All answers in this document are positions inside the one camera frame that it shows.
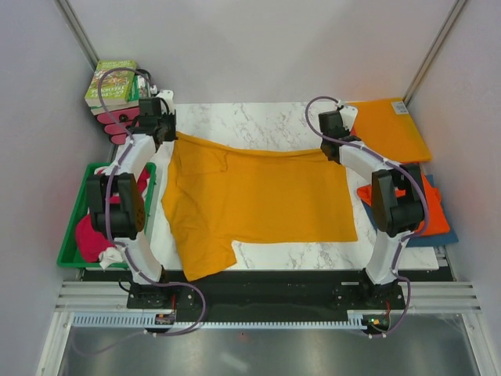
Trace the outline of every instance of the green book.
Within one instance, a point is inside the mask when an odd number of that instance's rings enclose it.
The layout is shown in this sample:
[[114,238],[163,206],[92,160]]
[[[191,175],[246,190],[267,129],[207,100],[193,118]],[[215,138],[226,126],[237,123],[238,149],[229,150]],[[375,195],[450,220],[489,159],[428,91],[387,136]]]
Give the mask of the green book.
[[[134,76],[134,79],[132,80],[131,91],[128,94],[127,103],[107,107],[110,111],[137,107],[139,105],[139,99],[148,98],[148,96],[150,96],[150,86],[148,85],[148,82],[146,82],[146,80],[141,76]],[[101,106],[92,106],[91,112],[94,115],[104,114],[104,109]]]
[[[97,96],[97,84],[99,79],[110,69],[118,67],[126,67],[135,69],[137,64],[134,60],[100,60],[97,64],[96,72],[92,78],[92,82],[85,94],[85,102],[89,106],[100,106]],[[133,72],[126,70],[113,72],[108,74],[101,86],[104,103],[106,105],[126,104],[128,94],[131,91]]]

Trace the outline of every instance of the white wall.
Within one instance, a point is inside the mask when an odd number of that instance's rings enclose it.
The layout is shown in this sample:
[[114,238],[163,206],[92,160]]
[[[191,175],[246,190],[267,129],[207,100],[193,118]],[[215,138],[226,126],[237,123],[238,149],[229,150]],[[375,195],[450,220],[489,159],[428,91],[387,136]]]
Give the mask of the white wall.
[[449,254],[474,282],[501,352],[501,2],[470,2],[410,111],[460,242]]
[[0,2],[0,364],[33,374],[85,166],[109,150],[82,103],[92,70],[53,1]]
[[403,96],[453,0],[70,0],[178,103]]

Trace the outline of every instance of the green plastic bin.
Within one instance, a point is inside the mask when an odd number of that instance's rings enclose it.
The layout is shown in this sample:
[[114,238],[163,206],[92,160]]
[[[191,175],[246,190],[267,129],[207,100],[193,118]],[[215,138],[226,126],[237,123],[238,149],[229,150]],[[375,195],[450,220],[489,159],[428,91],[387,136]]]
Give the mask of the green plastic bin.
[[[81,182],[80,190],[78,191],[77,202],[73,208],[70,217],[70,223],[66,229],[66,234],[64,235],[63,244],[59,251],[59,257],[57,258],[57,265],[62,268],[99,268],[98,262],[86,262],[80,254],[77,248],[77,242],[75,240],[75,229],[77,224],[87,215],[88,212],[88,201],[85,189],[85,181],[90,175],[94,174],[94,171],[99,167],[109,166],[109,163],[91,163],[87,166],[85,170],[84,178]],[[148,184],[148,190],[146,191],[145,200],[145,210],[146,210],[146,224],[145,230],[148,226],[148,219],[150,217],[151,201],[153,199],[153,189],[155,187],[155,181],[157,177],[157,166],[154,163],[147,163],[146,170],[150,173],[150,182]],[[115,263],[111,265],[115,268],[128,269],[128,265],[124,262]]]

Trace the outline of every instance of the orange cloth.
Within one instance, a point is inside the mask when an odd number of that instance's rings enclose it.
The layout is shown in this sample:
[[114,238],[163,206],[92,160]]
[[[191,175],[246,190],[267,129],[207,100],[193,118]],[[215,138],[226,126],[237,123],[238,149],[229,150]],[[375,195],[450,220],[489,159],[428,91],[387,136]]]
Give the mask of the orange cloth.
[[[421,174],[421,177],[423,178],[424,196],[426,197],[428,210],[430,211],[430,224],[421,236],[429,237],[431,235],[439,235],[440,233],[448,233],[451,228],[447,222],[442,206],[440,205],[440,201],[442,200],[440,192],[437,188],[431,186],[425,175]],[[357,189],[357,194],[360,199],[369,206],[372,206],[372,192],[371,185],[362,186]],[[404,194],[405,192],[403,190],[397,190],[397,197],[401,197]],[[420,224],[417,231],[421,230],[423,226],[424,222]]]
[[238,150],[178,134],[162,199],[188,280],[247,243],[356,241],[344,167],[320,149]]
[[350,103],[359,112],[354,130],[368,147],[401,163],[431,161],[431,153],[409,114],[397,114],[391,105],[400,98]]

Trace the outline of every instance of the white marble tabletop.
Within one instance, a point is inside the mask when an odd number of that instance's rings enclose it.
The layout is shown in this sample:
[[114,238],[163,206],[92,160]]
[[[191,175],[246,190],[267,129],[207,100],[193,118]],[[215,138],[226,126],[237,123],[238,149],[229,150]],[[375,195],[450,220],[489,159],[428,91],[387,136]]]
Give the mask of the white marble tabletop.
[[[320,111],[332,110],[331,103],[312,107],[312,120]],[[187,135],[208,139],[226,146],[255,150],[304,150],[319,147],[320,138],[306,125],[305,103],[221,103],[185,104],[176,106],[177,129]],[[167,166],[172,143],[165,143],[152,158],[157,164],[160,182],[157,204],[154,205],[151,248],[166,269],[181,269],[161,199],[167,184]],[[292,269],[362,269],[372,255],[374,231],[356,189],[367,184],[353,171],[347,170],[348,186],[353,204],[358,241],[347,243],[232,243],[237,263],[230,269],[292,270]],[[407,248],[400,269],[437,269],[433,248]]]

